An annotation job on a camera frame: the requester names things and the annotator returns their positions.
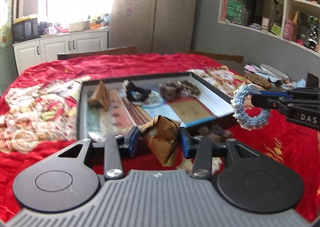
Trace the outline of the black white-edged scrunchie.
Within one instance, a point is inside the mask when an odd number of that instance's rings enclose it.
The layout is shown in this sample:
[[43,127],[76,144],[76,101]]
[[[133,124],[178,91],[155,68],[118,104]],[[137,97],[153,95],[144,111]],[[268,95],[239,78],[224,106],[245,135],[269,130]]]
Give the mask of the black white-edged scrunchie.
[[127,79],[123,81],[123,89],[129,102],[145,102],[151,93],[151,89],[137,87]]

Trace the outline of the beige double-door refrigerator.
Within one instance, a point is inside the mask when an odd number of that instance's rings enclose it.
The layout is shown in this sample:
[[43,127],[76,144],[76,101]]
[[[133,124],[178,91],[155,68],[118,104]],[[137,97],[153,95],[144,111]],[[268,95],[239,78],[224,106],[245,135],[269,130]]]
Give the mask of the beige double-door refrigerator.
[[191,46],[196,0],[114,0],[109,45],[172,54]]

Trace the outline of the pink cloth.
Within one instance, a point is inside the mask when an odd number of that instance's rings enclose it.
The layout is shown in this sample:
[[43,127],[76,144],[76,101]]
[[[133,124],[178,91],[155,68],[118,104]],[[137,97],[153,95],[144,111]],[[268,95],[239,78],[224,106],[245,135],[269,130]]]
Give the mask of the pink cloth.
[[246,65],[244,66],[244,70],[247,70],[247,71],[253,72],[253,73],[263,72],[259,67],[255,66],[255,65],[253,65],[253,64],[251,64],[251,65],[246,64]]

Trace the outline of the white plate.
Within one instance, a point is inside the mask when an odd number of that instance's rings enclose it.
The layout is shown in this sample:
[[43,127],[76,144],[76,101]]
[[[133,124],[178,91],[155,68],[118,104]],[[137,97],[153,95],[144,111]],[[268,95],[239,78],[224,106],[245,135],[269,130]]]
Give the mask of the white plate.
[[260,64],[260,68],[264,73],[271,75],[272,77],[278,77],[282,80],[289,79],[289,77],[286,74],[284,74],[283,72],[277,70],[272,66],[269,66],[266,64]]

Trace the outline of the black shallow box tray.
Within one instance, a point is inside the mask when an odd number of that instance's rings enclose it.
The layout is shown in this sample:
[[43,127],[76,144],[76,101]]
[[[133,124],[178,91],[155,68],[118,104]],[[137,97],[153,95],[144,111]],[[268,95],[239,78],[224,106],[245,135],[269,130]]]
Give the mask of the black shallow box tray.
[[[102,80],[110,94],[108,110],[88,105],[87,100],[96,90],[99,80],[84,82],[80,91],[77,139],[89,138],[103,142],[112,135],[127,133],[133,126],[143,126],[161,115],[177,121],[193,134],[203,125],[218,124],[223,128],[235,124],[231,99],[192,71],[169,74],[153,74],[111,78]],[[150,90],[144,102],[131,102],[126,97],[124,82]],[[178,98],[169,101],[159,93],[159,86],[167,83],[189,82],[200,90],[198,96],[183,92]]]

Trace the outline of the brown paper pyramid packet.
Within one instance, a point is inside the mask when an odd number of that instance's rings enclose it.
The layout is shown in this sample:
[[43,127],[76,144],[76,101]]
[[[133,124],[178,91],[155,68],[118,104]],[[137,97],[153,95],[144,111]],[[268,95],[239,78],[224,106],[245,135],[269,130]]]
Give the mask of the brown paper pyramid packet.
[[89,106],[103,108],[105,111],[109,110],[111,103],[110,93],[102,80],[99,81],[96,89],[93,91],[90,98],[87,100]]

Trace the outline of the wooden chair at right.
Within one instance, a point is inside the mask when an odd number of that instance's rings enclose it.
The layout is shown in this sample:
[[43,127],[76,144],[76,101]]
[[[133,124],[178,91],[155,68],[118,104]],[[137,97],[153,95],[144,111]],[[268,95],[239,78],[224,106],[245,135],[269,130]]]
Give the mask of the wooden chair at right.
[[242,64],[244,62],[244,57],[239,55],[223,55],[219,53],[207,53],[207,52],[201,52],[201,51],[196,51],[191,49],[188,49],[187,53],[206,56],[216,61],[232,61],[239,64]]

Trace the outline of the white kitchen cabinet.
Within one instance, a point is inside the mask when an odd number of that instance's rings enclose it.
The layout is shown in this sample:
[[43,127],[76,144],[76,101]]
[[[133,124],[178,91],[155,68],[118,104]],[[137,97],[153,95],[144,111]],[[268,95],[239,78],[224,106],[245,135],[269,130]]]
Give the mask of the white kitchen cabinet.
[[108,29],[85,30],[39,37],[13,45],[17,72],[57,59],[60,53],[86,53],[108,49]]

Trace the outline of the dark fuzzy claw clip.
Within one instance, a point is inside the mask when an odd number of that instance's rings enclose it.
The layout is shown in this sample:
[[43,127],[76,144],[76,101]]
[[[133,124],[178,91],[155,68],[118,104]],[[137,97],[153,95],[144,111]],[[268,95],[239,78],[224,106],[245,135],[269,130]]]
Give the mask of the dark fuzzy claw clip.
[[211,125],[210,127],[202,126],[198,129],[199,135],[210,138],[213,143],[225,143],[227,139],[231,139],[233,134],[229,130],[224,130],[219,125]]

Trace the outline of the brown braided scrunchie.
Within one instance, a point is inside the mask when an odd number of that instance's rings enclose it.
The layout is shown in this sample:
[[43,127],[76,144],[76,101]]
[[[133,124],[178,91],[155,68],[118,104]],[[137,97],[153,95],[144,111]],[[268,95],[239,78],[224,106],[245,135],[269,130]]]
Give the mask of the brown braided scrunchie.
[[180,86],[181,93],[188,94],[190,97],[197,97],[201,94],[200,89],[187,80],[178,81],[178,84]]

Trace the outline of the white plastic basin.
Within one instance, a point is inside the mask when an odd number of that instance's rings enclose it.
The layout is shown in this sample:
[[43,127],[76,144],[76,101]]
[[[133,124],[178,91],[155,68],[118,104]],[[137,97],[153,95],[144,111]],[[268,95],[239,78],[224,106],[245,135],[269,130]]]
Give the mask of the white plastic basin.
[[68,25],[68,32],[80,32],[84,31],[86,29],[87,22],[86,21],[79,21],[75,23],[69,23]]

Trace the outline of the white mug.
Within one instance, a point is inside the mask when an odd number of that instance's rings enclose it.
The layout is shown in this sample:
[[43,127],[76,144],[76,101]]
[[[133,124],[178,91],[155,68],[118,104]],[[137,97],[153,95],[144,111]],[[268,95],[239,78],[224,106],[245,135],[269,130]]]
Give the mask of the white mug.
[[44,29],[43,34],[44,35],[55,35],[55,34],[57,34],[57,29],[54,26],[49,26]]

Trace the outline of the blue knitted scrunchie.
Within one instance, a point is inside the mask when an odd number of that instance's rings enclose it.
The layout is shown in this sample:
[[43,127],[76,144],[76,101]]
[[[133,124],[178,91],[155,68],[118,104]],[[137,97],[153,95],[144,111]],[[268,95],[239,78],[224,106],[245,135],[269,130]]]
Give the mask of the blue knitted scrunchie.
[[231,99],[231,106],[234,110],[234,118],[239,125],[249,131],[253,129],[261,129],[268,124],[268,119],[271,114],[270,109],[261,108],[261,111],[256,116],[250,116],[245,109],[245,100],[247,97],[253,97],[254,94],[260,94],[259,88],[255,84],[243,83],[234,92],[233,99]]

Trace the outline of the black microwave oven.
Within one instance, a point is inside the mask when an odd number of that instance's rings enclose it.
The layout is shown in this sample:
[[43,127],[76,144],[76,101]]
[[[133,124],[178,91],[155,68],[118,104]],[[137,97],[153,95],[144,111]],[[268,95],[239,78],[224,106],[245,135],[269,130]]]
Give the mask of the black microwave oven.
[[23,42],[39,37],[37,18],[23,20],[13,25],[12,41]]

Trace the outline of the wooden bead trivet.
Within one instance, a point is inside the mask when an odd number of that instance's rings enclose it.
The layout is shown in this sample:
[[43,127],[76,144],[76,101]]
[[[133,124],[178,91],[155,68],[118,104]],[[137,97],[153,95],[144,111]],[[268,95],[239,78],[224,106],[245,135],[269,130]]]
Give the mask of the wooden bead trivet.
[[272,84],[268,80],[251,72],[245,73],[245,78],[264,89],[270,89],[272,87]]

